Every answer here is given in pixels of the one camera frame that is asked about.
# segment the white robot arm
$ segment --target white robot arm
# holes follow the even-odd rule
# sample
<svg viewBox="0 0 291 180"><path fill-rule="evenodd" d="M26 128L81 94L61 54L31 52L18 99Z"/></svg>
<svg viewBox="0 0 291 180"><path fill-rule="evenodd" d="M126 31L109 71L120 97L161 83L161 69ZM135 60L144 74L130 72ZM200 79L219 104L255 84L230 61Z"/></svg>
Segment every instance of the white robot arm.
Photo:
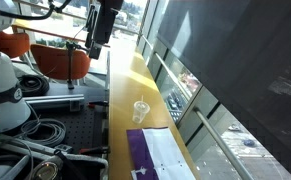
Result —
<svg viewBox="0 0 291 180"><path fill-rule="evenodd" d="M11 0L0 0L0 10L16 13L16 7ZM12 18L0 16L0 31L12 23ZM29 116L30 109L22 99L22 91L18 87L11 60L0 52L0 132L21 125Z"/></svg>

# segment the orange chair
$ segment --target orange chair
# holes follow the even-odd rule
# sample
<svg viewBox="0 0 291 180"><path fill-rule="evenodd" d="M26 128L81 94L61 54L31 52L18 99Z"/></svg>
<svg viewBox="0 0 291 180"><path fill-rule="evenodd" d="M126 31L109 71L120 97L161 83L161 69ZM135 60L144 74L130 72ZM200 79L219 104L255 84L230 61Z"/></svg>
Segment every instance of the orange chair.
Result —
<svg viewBox="0 0 291 180"><path fill-rule="evenodd" d="M0 52L5 53L11 59L24 55L26 63L34 69L32 63L26 55L29 51L29 36L26 33L6 34L0 32Z"/></svg>
<svg viewBox="0 0 291 180"><path fill-rule="evenodd" d="M32 44L30 49L41 73L52 79L68 80L69 58L67 49L39 44ZM73 52L71 79L84 78L88 73L90 62L91 59L85 52L75 50Z"/></svg>

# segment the plastic cup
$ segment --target plastic cup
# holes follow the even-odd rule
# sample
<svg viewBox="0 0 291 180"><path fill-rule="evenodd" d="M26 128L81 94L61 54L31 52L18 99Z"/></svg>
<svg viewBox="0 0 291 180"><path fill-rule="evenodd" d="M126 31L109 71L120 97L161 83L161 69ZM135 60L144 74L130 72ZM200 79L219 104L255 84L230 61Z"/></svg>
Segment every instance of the plastic cup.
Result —
<svg viewBox="0 0 291 180"><path fill-rule="evenodd" d="M134 103L133 121L138 124L142 123L149 110L150 107L147 103L143 101L136 101Z"/></svg>

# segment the table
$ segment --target table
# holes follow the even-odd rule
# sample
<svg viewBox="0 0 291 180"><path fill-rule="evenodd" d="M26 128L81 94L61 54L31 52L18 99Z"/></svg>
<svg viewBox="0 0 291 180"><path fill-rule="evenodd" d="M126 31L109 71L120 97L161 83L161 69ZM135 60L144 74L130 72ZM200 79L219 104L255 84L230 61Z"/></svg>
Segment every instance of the table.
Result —
<svg viewBox="0 0 291 180"><path fill-rule="evenodd" d="M72 40L76 33L81 29L81 27L72 27L67 26L66 29L64 28L64 25L60 25L57 23L64 24L63 21L57 22L55 21L55 24L51 27L51 22L47 23L46 20L40 20L40 21L28 21L28 20L21 20L16 19L13 23L13 31L16 32L16 29L24 29L28 31L33 31L37 33L47 34L51 36L56 36L64 39L70 39ZM87 37L86 31L81 31L75 38L75 40L80 42L85 42Z"/></svg>
<svg viewBox="0 0 291 180"><path fill-rule="evenodd" d="M87 104L91 101L107 101L106 90L86 86L75 86L69 90L67 84L50 83L50 89L46 96L62 96L83 94L85 104L79 112L69 112L68 108L53 109L52 111L39 113L42 118L55 118L63 122L67 128L64 143L73 147L78 153L80 148L99 147L103 145L102 119L104 109L100 106L93 109Z"/></svg>
<svg viewBox="0 0 291 180"><path fill-rule="evenodd" d="M142 124L132 121L133 104L144 97L151 110ZM188 166L196 179L198 170L178 129L164 104L161 94L145 65L142 55L111 56L109 97L109 179L132 179L133 162L126 130L145 127L169 127Z"/></svg>

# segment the metal railing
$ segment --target metal railing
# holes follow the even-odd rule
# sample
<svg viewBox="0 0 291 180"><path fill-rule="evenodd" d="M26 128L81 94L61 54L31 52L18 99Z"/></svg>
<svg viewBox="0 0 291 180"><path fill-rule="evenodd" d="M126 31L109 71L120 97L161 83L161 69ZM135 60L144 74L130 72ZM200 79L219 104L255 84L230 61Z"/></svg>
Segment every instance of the metal railing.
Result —
<svg viewBox="0 0 291 180"><path fill-rule="evenodd" d="M22 0L13 0L13 2L20 3L20 4L25 4L25 5L29 5L31 7L41 8L41 9L44 9L44 10L49 10L49 7L47 7L47 6L41 6L41 5L38 5L38 4L34 4L34 3L22 1ZM66 16L73 17L73 18L78 18L78 19L86 20L86 17L77 16L77 15L70 14L70 13L66 13L66 12L62 12L62 14L66 15Z"/></svg>
<svg viewBox="0 0 291 180"><path fill-rule="evenodd" d="M178 78L175 76L175 74L169 69L169 67L166 65L165 61L159 56L159 54L157 54L154 51L154 47L151 45L151 43L146 39L146 37L144 35L141 36L146 44L148 45L148 47L151 49L151 55L150 57L152 57L152 55L155 55L158 60L160 61L160 63L162 64L162 66L164 67L164 69L166 70L167 74L169 75L169 77L172 79L172 81L177 85L177 87L180 89L180 91L182 92L182 94L185 96L185 98L187 100L190 99L190 95L186 92L186 90L184 89L184 87L180 84L180 82L178 81Z"/></svg>
<svg viewBox="0 0 291 180"><path fill-rule="evenodd" d="M42 6L42 5L38 5L38 4L33 4L33 3L30 3L30 2L26 2L26 1L22 1L22 0L13 0L13 2L16 2L16 3L20 3L20 4L25 4L25 5L29 5L31 7L36 7L36 8L41 8L41 9L44 9L44 10L49 10L49 7L47 6ZM73 17L73 18L77 18L77 19L82 19L82 20L87 20L86 17L82 17L82 16L77 16L77 15L74 15L74 14L70 14L70 13L66 13L66 12L62 12L63 15L66 15L66 16L69 16L69 17ZM125 32L129 32L129 33L132 33L132 34L137 34L139 35L139 32L135 32L135 31L131 31L131 30L128 30L128 29L124 29L122 27L119 27L117 26L116 24L113 25L113 27L115 29L118 29L118 30L122 30L122 31L125 31Z"/></svg>
<svg viewBox="0 0 291 180"><path fill-rule="evenodd" d="M207 121L207 119L203 116L203 114L199 111L198 108L194 108L193 110L197 114L197 116L201 119L204 126L206 127L208 132L212 135L216 143L223 150L224 154L231 162L233 167L236 169L238 174L241 176L241 178L244 180L252 180L253 177L251 176L251 174L246 170L241 161L237 159L235 154L229 149L229 147L226 145L222 137L217 133L216 129L214 129L214 127L210 125L210 123Z"/></svg>

